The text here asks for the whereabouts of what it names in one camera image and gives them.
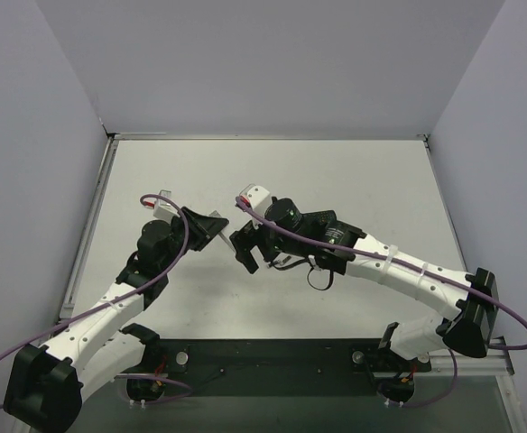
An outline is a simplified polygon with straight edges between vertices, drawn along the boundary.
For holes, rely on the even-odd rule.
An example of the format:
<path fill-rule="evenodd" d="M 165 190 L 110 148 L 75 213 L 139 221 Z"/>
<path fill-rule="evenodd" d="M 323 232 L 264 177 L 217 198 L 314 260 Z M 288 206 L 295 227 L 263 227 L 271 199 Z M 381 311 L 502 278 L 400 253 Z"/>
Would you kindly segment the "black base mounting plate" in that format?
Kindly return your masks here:
<path fill-rule="evenodd" d="M 188 385 L 194 397 L 372 396 L 381 379 L 430 370 L 381 348 L 377 338 L 159 339 L 129 368 L 128 392 L 146 394 L 150 386 L 137 377 L 159 373 Z"/>

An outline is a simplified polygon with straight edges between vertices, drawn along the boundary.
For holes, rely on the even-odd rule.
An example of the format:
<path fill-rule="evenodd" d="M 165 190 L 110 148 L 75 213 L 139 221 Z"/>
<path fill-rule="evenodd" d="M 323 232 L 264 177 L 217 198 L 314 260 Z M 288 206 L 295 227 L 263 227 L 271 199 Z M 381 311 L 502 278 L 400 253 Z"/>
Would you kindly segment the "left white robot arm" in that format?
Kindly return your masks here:
<path fill-rule="evenodd" d="M 160 359 L 157 335 L 138 336 L 129 321 L 167 286 L 166 272 L 187 251 L 201 251 L 228 226 L 226 218 L 186 207 L 146 223 L 135 252 L 88 311 L 40 346 L 14 358 L 3 410 L 40 432 L 65 432 L 84 402 L 124 370 L 152 370 Z"/>

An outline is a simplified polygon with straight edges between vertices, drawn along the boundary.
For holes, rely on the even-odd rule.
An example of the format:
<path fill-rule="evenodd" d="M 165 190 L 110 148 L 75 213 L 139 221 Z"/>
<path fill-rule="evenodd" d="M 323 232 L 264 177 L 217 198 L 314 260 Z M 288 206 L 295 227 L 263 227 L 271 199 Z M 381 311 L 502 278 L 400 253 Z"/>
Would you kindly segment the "black tv remote control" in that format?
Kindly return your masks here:
<path fill-rule="evenodd" d="M 334 210 L 314 211 L 303 214 L 306 227 L 312 232 L 324 232 L 328 225 L 337 220 Z"/>

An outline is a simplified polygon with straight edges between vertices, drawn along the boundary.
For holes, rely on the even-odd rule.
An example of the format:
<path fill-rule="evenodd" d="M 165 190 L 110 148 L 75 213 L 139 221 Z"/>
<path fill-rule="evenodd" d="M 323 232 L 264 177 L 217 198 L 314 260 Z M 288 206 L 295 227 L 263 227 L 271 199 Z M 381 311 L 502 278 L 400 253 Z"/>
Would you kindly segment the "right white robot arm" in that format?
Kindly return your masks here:
<path fill-rule="evenodd" d="M 382 345 L 405 360 L 443 348 L 471 358 L 487 355 L 497 306 L 495 276 L 483 269 L 453 271 L 427 263 L 338 220 L 333 210 L 302 213 L 289 198 L 265 198 L 254 207 L 245 196 L 237 206 L 253 221 L 231 236 L 236 258 L 249 272 L 258 268 L 258 248 L 268 263 L 280 254 L 300 257 L 314 270 L 376 282 L 419 301 L 431 314 L 388 325 Z"/>

